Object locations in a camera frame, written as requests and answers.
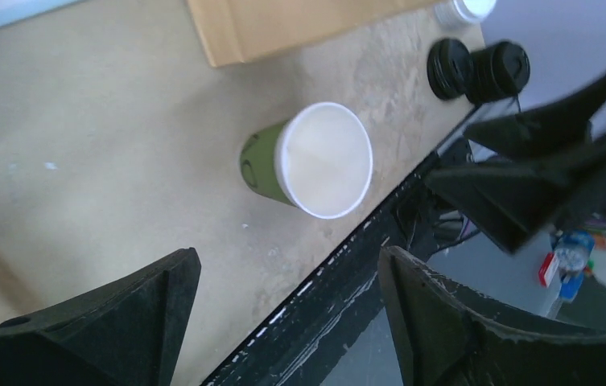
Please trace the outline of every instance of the white container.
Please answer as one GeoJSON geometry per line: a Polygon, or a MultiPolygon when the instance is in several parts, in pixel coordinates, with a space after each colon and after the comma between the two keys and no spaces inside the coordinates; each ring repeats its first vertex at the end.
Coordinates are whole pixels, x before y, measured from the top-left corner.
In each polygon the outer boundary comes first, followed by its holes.
{"type": "Polygon", "coordinates": [[[435,6],[435,17],[443,28],[457,30],[482,23],[496,4],[497,0],[447,0],[435,6]]]}
{"type": "Polygon", "coordinates": [[[343,105],[308,106],[279,135],[274,171],[296,207],[320,219],[345,216],[369,189],[373,172],[369,135],[343,105]]]}

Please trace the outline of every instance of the white paint speck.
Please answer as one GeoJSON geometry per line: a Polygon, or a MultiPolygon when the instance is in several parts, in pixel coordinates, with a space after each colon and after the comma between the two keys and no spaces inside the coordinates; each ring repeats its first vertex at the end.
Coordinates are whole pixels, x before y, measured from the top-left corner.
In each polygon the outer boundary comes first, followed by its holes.
{"type": "Polygon", "coordinates": [[[285,384],[286,381],[291,377],[291,375],[293,375],[295,370],[300,368],[300,366],[302,366],[307,361],[307,359],[310,358],[310,356],[314,354],[315,351],[317,351],[317,348],[319,347],[319,341],[323,339],[324,336],[326,336],[331,330],[333,330],[336,324],[338,324],[338,322],[340,321],[340,318],[343,317],[343,313],[355,302],[355,300],[359,298],[359,296],[362,295],[364,292],[368,291],[369,288],[371,288],[371,285],[376,280],[377,276],[378,272],[376,272],[371,277],[371,279],[369,279],[362,287],[356,289],[352,293],[352,295],[350,295],[349,298],[345,299],[345,301],[343,302],[343,309],[340,310],[340,312],[330,322],[327,322],[327,324],[324,325],[324,328],[322,329],[321,333],[319,333],[311,343],[305,346],[303,351],[298,354],[298,356],[293,360],[293,363],[288,365],[288,367],[280,375],[277,384],[285,384]]]}
{"type": "Polygon", "coordinates": [[[307,289],[310,288],[310,285],[312,285],[312,282],[308,281],[307,284],[303,288],[301,288],[300,291],[298,291],[298,293],[296,295],[300,296],[300,295],[304,294],[305,291],[307,291],[307,289]]]}
{"type": "Polygon", "coordinates": [[[283,311],[286,310],[286,307],[283,307],[281,311],[279,311],[271,320],[270,320],[270,325],[276,321],[278,321],[282,316],[283,316],[283,311]]]}

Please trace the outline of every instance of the black bottle cap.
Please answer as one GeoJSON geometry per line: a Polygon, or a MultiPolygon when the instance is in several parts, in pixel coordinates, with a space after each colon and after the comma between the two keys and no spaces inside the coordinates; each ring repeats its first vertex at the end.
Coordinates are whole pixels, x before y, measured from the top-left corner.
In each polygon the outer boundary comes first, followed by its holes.
{"type": "Polygon", "coordinates": [[[444,101],[462,96],[471,84],[471,53],[457,39],[442,39],[431,47],[427,61],[428,83],[444,101]]]}
{"type": "Polygon", "coordinates": [[[530,61],[521,46],[501,41],[471,53],[476,72],[466,97],[474,105],[517,96],[530,79],[530,61]]]}
{"type": "Polygon", "coordinates": [[[493,67],[497,83],[508,94],[518,95],[530,80],[530,60],[526,50],[516,43],[499,43],[493,67]]]}

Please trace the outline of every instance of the gray floor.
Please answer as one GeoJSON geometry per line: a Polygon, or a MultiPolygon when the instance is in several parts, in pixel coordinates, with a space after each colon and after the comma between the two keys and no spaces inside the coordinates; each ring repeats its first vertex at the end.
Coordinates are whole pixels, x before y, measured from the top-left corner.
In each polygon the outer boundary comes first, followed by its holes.
{"type": "Polygon", "coordinates": [[[402,385],[398,356],[382,310],[329,373],[323,386],[402,385]]]}
{"type": "Polygon", "coordinates": [[[514,255],[502,252],[488,237],[478,235],[460,246],[436,253],[428,265],[445,276],[491,298],[532,314],[553,317],[559,297],[559,275],[543,287],[538,272],[550,237],[541,233],[514,255]]]}

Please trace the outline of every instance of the table surface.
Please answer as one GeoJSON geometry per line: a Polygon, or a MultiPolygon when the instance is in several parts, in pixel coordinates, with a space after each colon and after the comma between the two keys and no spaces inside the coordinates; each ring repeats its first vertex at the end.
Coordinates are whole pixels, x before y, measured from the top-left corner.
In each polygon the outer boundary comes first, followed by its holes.
{"type": "MultiPolygon", "coordinates": [[[[197,384],[466,115],[426,78],[441,31],[402,14],[276,58],[207,65],[178,0],[90,1],[0,29],[0,322],[196,247],[173,384],[197,384]],[[366,200],[316,220],[255,195],[237,157],[310,103],[365,123],[366,200]]],[[[482,47],[480,28],[454,35],[482,47]]]]}

